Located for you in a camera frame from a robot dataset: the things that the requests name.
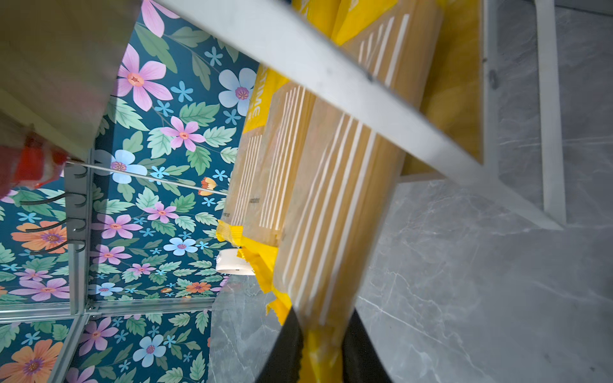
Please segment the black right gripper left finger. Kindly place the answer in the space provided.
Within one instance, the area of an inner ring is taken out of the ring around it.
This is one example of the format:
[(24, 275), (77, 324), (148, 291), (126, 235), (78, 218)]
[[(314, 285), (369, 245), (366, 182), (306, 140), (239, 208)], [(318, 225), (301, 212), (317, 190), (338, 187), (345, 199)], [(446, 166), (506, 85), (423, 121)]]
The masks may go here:
[(303, 333), (291, 309), (255, 383), (297, 383), (302, 352)]

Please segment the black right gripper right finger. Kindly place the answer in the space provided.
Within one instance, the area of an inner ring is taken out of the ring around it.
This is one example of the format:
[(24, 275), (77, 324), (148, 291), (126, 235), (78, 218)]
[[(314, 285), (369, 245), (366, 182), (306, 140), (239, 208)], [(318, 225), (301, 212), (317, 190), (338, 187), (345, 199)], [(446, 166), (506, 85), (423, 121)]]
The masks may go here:
[(342, 351), (345, 383), (392, 382), (357, 310), (351, 315), (343, 338)]

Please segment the yellow pasta bag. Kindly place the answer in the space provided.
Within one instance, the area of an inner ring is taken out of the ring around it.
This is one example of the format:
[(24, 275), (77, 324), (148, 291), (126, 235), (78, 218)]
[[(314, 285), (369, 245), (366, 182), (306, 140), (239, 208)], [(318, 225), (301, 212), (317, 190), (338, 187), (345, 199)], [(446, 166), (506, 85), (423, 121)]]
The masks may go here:
[[(331, 39), (418, 106), (445, 7), (443, 1), (344, 1)], [(315, 102), (273, 277), (302, 333), (301, 382), (343, 380), (343, 339), (404, 159), (403, 150), (356, 117)]]
[(259, 173), (260, 148), (271, 110), (272, 98), (275, 92), (286, 83), (287, 79), (273, 69), (265, 65), (258, 68), (235, 167), (231, 174), (228, 195), (216, 230), (217, 239), (233, 247), (241, 246), (249, 196)]
[(279, 242), (317, 100), (305, 87), (274, 70), (271, 73), (271, 102), (256, 151), (241, 244), (263, 293), (273, 291)]

